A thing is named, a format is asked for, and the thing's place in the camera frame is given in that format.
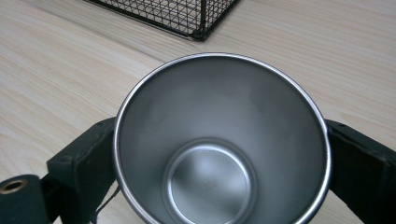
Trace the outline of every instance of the light wood surface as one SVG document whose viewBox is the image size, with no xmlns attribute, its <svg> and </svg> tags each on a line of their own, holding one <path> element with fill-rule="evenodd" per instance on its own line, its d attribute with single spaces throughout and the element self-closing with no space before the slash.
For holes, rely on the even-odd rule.
<svg viewBox="0 0 396 224">
<path fill-rule="evenodd" d="M 4 0 L 0 31 L 0 180 L 42 177 L 48 159 L 117 115 L 140 78 L 209 51 L 273 65 L 326 119 L 396 149 L 394 0 L 242 0 L 204 43 L 84 1 Z M 119 194 L 99 223 L 143 221 Z M 311 223 L 361 222 L 329 192 Z"/>
</svg>

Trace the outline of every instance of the stainless steel cup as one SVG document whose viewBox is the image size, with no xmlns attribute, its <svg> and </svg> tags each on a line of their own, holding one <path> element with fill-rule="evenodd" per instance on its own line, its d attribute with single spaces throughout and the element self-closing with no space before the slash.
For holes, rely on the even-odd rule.
<svg viewBox="0 0 396 224">
<path fill-rule="evenodd" d="M 274 67 L 225 53 L 167 63 L 117 117 L 114 162 L 147 223 L 304 223 L 328 189 L 327 129 Z"/>
</svg>

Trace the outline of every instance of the black wire mesh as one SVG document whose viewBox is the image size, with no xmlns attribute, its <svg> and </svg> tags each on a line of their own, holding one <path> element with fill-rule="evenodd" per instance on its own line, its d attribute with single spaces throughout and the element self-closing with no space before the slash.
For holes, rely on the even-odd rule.
<svg viewBox="0 0 396 224">
<path fill-rule="evenodd" d="M 205 40 L 239 0 L 86 0 L 177 35 Z"/>
</svg>

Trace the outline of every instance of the wooden table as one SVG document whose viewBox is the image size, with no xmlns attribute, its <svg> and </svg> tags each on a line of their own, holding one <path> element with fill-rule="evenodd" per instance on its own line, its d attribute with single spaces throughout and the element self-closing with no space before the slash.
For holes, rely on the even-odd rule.
<svg viewBox="0 0 396 224">
<path fill-rule="evenodd" d="M 163 63 L 217 51 L 267 62 L 323 116 L 396 148 L 396 2 L 242 0 L 206 42 L 192 42 L 84 1 L 0 6 L 0 179 L 46 161 L 114 117 Z M 143 223 L 119 194 L 99 223 Z M 311 223 L 361 223 L 329 192 Z"/>
</svg>

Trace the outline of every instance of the metal grommet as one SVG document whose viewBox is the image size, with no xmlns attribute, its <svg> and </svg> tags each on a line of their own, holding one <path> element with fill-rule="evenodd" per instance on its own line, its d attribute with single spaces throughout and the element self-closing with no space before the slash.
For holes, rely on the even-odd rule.
<svg viewBox="0 0 396 224">
<path fill-rule="evenodd" d="M 13 180 L 0 188 L 0 194 L 9 194 L 23 189 L 27 185 L 26 179 Z"/>
</svg>

